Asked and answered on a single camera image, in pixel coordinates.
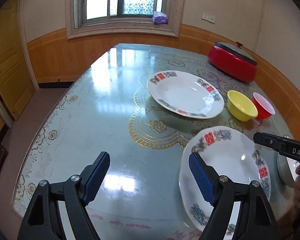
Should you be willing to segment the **window with grey frame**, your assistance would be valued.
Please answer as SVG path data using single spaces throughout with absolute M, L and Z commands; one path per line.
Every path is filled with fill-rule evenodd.
M 65 0 L 68 39 L 106 34 L 150 34 L 177 38 L 185 0 Z M 168 24 L 154 24 L 154 11 Z

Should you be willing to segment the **red electric cooking pot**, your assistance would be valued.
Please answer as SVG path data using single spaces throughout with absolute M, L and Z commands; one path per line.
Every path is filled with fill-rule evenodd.
M 244 51 L 243 44 L 216 41 L 208 53 L 208 61 L 217 69 L 245 83 L 254 81 L 257 74 L 256 60 Z

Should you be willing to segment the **red plastic bowl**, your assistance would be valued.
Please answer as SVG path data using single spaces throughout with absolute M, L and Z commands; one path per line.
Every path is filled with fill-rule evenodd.
M 275 109 L 272 104 L 261 94 L 253 92 L 252 102 L 257 108 L 259 120 L 264 120 L 270 118 L 272 115 L 275 115 Z

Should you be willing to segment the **white wall socket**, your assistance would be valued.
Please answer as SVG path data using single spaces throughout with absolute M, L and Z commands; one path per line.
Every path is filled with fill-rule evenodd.
M 216 17 L 204 12 L 202 13 L 202 20 L 215 24 Z

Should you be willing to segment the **yellow wooden door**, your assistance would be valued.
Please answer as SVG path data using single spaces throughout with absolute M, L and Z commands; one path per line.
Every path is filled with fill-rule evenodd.
M 0 9 L 0 97 L 9 115 L 18 120 L 36 92 L 19 28 L 19 0 Z

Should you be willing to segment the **yellow plastic bowl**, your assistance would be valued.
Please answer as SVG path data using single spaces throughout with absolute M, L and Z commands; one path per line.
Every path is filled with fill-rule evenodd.
M 229 90 L 227 92 L 227 108 L 229 112 L 239 121 L 249 121 L 258 116 L 258 110 L 254 103 L 244 94 Z

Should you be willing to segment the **purple tissue pack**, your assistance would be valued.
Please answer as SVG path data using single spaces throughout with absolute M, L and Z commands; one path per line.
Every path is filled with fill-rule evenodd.
M 167 15 L 163 12 L 154 11 L 152 16 L 152 22 L 154 24 L 168 24 Z

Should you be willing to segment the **floral plastic table cover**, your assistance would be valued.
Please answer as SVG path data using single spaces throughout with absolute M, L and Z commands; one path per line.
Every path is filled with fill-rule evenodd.
M 197 239 L 179 190 L 184 147 L 200 130 L 228 126 L 252 137 L 265 131 L 289 135 L 283 117 L 241 122 L 227 109 L 208 120 L 189 119 L 162 108 L 147 90 L 161 70 L 194 74 L 222 96 L 260 92 L 234 80 L 207 57 L 180 49 L 118 44 L 68 89 L 37 132 L 19 172 L 12 210 L 23 217 L 38 183 L 67 180 L 97 156 L 110 154 L 110 169 L 87 206 L 102 239 Z

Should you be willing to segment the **white plate red emblem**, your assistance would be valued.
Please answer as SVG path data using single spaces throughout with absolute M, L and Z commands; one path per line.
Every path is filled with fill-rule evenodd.
M 267 198 L 271 195 L 271 178 L 266 161 L 255 143 L 243 133 L 225 126 L 201 130 L 186 145 L 181 158 L 179 189 L 184 209 L 194 224 L 203 231 L 213 207 L 204 200 L 189 168 L 189 156 L 197 152 L 207 165 L 219 175 L 226 175 L 236 183 L 260 183 Z
M 157 72 L 149 76 L 147 89 L 160 106 L 187 118 L 211 119 L 224 108 L 224 99 L 213 85 L 187 72 Z

